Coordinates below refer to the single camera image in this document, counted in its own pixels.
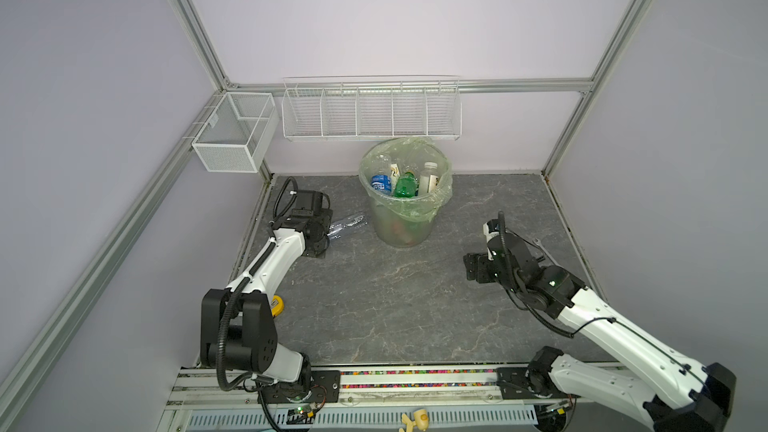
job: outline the white wire basket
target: white wire basket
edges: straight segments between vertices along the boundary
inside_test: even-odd
[[[382,140],[462,134],[458,79],[289,85],[283,134],[299,140]]]
[[[258,172],[279,120],[271,93],[226,92],[192,147],[210,172]]]

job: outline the black mounting plate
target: black mounting plate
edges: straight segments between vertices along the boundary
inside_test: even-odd
[[[341,372],[338,370],[312,370],[312,386],[321,385],[328,391],[326,404],[339,401],[339,391],[341,390]],[[310,389],[312,395],[302,403],[322,402],[322,396],[325,391],[319,387]],[[268,404],[295,404],[279,392],[277,387],[264,387],[264,398]]]
[[[539,399],[528,389],[528,379],[525,377],[526,367],[500,367],[496,369],[498,377],[496,385],[502,392],[502,399]],[[567,399],[568,395],[556,391],[550,398]]]

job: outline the blue bottle label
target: blue bottle label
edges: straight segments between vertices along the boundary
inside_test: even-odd
[[[389,176],[373,176],[371,177],[371,187],[389,195],[389,193],[392,191],[392,181],[389,180]]]

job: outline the white wall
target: white wall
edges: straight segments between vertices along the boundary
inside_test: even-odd
[[[194,365],[200,301],[229,278],[260,183],[192,157],[18,432],[155,430],[179,368]]]
[[[193,0],[230,79],[590,76],[629,0]]]
[[[656,0],[552,181],[608,300],[736,373],[739,431],[768,382],[767,30],[766,0]]]
[[[0,17],[4,378],[212,85],[167,0],[0,0]]]
[[[436,145],[457,172],[541,170],[579,97],[577,92],[465,94],[462,137]],[[289,142],[279,130],[266,161],[280,173],[357,174],[360,158],[374,144]]]

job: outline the green plastic bag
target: green plastic bag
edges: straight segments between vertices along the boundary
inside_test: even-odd
[[[414,198],[384,196],[371,187],[373,158],[387,154],[398,165],[400,173],[412,168],[416,177],[424,162],[437,164],[438,184],[435,190]],[[376,234],[389,245],[412,247],[423,242],[432,231],[432,222],[440,207],[453,195],[451,161],[431,139],[407,137],[392,139],[371,148],[360,162],[358,177],[368,192],[373,208],[372,222]]]

